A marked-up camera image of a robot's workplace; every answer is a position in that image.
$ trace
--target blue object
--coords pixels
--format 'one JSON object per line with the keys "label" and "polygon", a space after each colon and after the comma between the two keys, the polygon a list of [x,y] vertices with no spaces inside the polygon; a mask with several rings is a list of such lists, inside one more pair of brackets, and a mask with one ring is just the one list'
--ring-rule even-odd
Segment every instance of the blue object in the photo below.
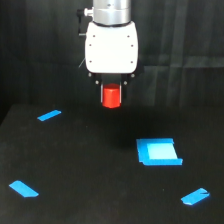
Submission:
{"label": "blue object", "polygon": [[146,166],[182,165],[173,144],[172,138],[137,139],[139,162]]}
{"label": "blue object", "polygon": [[26,186],[21,181],[15,181],[12,184],[10,184],[9,187],[11,187],[13,190],[18,192],[19,194],[21,194],[24,198],[36,197],[39,195],[37,192],[35,192],[34,190]]}
{"label": "blue object", "polygon": [[47,113],[47,114],[44,114],[44,115],[38,117],[37,119],[39,119],[40,121],[45,121],[45,120],[47,120],[49,118],[52,118],[52,117],[54,117],[54,116],[56,116],[58,114],[61,114],[61,111],[54,110],[54,111],[52,111],[50,113]]}
{"label": "blue object", "polygon": [[203,188],[181,198],[182,202],[186,205],[194,205],[195,203],[207,198],[210,194]]}

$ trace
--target blue rectangle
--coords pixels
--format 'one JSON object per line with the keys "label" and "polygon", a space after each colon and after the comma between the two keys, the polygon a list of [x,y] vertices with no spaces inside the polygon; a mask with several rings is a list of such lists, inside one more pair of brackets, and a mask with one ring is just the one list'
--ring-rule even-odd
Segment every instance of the blue rectangle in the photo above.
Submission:
{"label": "blue rectangle", "polygon": [[138,149],[138,157],[139,162],[142,162],[146,166],[178,166],[182,165],[183,159],[167,159],[162,158],[161,159],[150,159],[149,157],[149,151],[148,151],[148,145],[150,144],[158,144],[158,147],[164,146],[164,144],[174,144],[174,141],[172,138],[164,138],[164,139],[137,139],[137,149]]}
{"label": "blue rectangle", "polygon": [[207,198],[210,194],[203,188],[194,191],[193,193],[181,198],[182,202],[186,205],[194,205],[197,202]]}
{"label": "blue rectangle", "polygon": [[39,195],[37,192],[35,192],[34,190],[32,190],[31,188],[26,186],[21,181],[15,181],[12,184],[10,184],[9,187],[11,187],[13,190],[18,192],[20,195],[22,195],[25,198],[26,197],[36,197]]}
{"label": "blue rectangle", "polygon": [[143,139],[137,139],[137,141],[141,141],[144,144],[150,144],[150,143],[171,143],[174,144],[174,141],[172,138],[143,138]]}
{"label": "blue rectangle", "polygon": [[183,159],[149,159],[143,161],[145,166],[181,166]]}
{"label": "blue rectangle", "polygon": [[45,121],[45,120],[47,120],[49,118],[57,116],[58,114],[61,114],[61,111],[54,110],[52,112],[49,112],[47,114],[44,114],[44,115],[38,117],[37,119],[39,119],[40,121]]}

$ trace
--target red cylinder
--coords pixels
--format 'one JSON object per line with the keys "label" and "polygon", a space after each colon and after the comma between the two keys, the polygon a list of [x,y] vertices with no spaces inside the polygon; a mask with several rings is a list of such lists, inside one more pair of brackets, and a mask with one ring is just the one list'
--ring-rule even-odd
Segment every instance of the red cylinder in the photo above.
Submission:
{"label": "red cylinder", "polygon": [[120,107],[120,85],[108,84],[103,86],[103,106],[108,108]]}

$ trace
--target black table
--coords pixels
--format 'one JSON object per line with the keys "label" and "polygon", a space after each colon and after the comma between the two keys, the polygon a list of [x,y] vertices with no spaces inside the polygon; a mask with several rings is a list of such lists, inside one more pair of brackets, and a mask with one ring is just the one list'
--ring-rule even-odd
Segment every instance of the black table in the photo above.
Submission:
{"label": "black table", "polygon": [[[173,138],[183,165],[139,163],[139,138]],[[14,105],[0,128],[0,223],[221,224],[223,161],[224,108]],[[23,198],[16,180],[39,196]],[[182,203],[201,187],[209,198]]]}

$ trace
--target white robot body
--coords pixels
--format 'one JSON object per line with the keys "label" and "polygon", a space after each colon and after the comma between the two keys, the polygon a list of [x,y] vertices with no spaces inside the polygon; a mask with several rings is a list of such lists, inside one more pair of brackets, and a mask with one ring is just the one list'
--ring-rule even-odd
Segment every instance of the white robot body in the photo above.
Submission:
{"label": "white robot body", "polygon": [[101,86],[101,103],[107,108],[121,105],[130,78],[138,67],[138,36],[131,21],[131,0],[93,0],[91,9],[78,10],[91,16],[85,36],[85,61],[92,77]]}
{"label": "white robot body", "polygon": [[85,58],[92,73],[132,73],[138,61],[138,37],[134,22],[122,27],[89,23]]}

